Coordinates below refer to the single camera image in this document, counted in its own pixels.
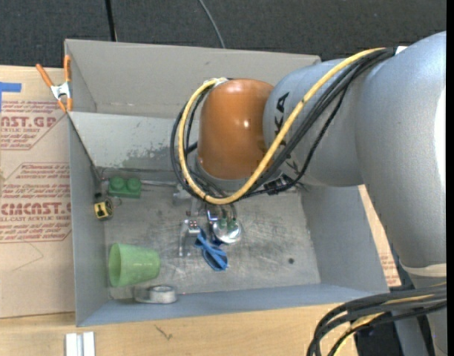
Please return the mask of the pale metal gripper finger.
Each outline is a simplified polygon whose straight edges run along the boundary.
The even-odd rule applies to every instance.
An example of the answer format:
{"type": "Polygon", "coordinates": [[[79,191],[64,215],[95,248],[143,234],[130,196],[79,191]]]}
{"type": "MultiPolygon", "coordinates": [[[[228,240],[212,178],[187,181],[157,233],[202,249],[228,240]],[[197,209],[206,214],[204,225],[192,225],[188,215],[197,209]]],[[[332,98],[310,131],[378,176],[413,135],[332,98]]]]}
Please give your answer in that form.
{"type": "Polygon", "coordinates": [[[190,201],[192,198],[193,198],[192,195],[188,191],[186,191],[181,186],[181,184],[178,184],[175,187],[172,195],[172,203],[173,205],[182,205],[190,201]]]}
{"type": "Polygon", "coordinates": [[[200,227],[196,220],[185,219],[180,226],[179,256],[187,257],[195,249],[195,242],[200,233],[200,227]]]}

